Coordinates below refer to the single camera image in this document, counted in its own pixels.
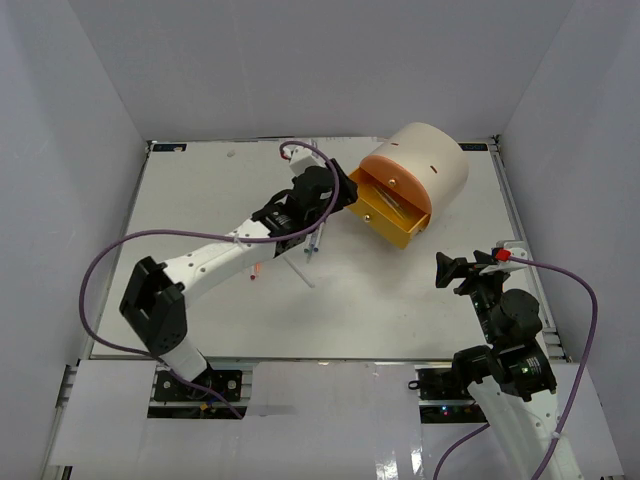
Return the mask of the yellow drawer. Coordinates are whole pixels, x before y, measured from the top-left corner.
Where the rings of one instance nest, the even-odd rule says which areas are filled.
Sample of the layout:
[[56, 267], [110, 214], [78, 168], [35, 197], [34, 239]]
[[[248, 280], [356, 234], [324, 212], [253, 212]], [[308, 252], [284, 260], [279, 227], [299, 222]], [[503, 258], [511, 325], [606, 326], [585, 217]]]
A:
[[[358, 186], [358, 199], [348, 209], [395, 247], [405, 249], [410, 241], [428, 225], [431, 215], [411, 205], [363, 169], [356, 169], [349, 178]], [[399, 218], [373, 190], [374, 185], [378, 185], [393, 197], [406, 210], [409, 218], [407, 220]]]

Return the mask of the thin green pen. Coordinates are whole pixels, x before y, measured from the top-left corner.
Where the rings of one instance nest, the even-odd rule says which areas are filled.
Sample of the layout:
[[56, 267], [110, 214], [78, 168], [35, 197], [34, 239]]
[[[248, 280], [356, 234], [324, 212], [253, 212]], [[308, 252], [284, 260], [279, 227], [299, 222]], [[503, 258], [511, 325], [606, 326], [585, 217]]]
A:
[[392, 202], [386, 200], [385, 203], [393, 210], [393, 212], [401, 219], [407, 220], [409, 218], [409, 214], [406, 210], [397, 202]]

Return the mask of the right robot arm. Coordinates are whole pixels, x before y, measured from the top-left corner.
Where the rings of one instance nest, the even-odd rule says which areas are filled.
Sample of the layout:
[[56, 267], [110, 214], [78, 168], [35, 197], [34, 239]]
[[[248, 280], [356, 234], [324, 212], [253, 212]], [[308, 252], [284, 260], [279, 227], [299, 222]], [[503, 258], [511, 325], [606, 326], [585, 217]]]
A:
[[537, 336], [543, 329], [540, 304], [522, 289], [505, 289], [510, 274], [534, 266], [528, 252], [502, 242], [472, 260], [436, 255], [438, 288], [459, 281], [455, 294], [471, 300], [485, 342], [457, 352], [451, 384], [473, 399], [519, 479], [580, 479], [570, 440], [563, 430], [585, 368], [576, 372], [566, 403]]

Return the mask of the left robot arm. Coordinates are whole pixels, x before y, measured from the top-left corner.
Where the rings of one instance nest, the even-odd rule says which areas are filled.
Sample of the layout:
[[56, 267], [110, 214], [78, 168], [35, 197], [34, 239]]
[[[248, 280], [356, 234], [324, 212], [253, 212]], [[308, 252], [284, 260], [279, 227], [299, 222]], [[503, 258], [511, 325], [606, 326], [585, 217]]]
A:
[[119, 305], [121, 315], [148, 352], [177, 376], [177, 387], [199, 399], [215, 387], [216, 377], [188, 338], [187, 309], [218, 284], [247, 267], [274, 259], [306, 240], [305, 229], [324, 213], [333, 214], [358, 199], [357, 184], [337, 161], [309, 161], [292, 179], [230, 233], [230, 242], [214, 242], [163, 262], [147, 256], [131, 273]]

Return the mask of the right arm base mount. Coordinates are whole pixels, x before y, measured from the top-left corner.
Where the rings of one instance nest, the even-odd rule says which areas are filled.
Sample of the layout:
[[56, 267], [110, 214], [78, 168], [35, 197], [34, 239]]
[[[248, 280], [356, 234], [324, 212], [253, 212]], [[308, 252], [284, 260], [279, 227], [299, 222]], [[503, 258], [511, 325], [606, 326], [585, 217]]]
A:
[[462, 386], [447, 360], [414, 364], [415, 375], [407, 387], [419, 400], [423, 424], [484, 424], [480, 406]]

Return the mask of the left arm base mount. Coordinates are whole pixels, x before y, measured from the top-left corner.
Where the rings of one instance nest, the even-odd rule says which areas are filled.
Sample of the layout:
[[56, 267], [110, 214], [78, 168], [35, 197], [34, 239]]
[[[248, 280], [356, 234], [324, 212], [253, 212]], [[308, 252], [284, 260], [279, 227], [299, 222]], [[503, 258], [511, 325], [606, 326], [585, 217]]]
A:
[[216, 368], [192, 384], [180, 381], [170, 370], [156, 370], [147, 417], [172, 420], [241, 420], [251, 393], [251, 373]]

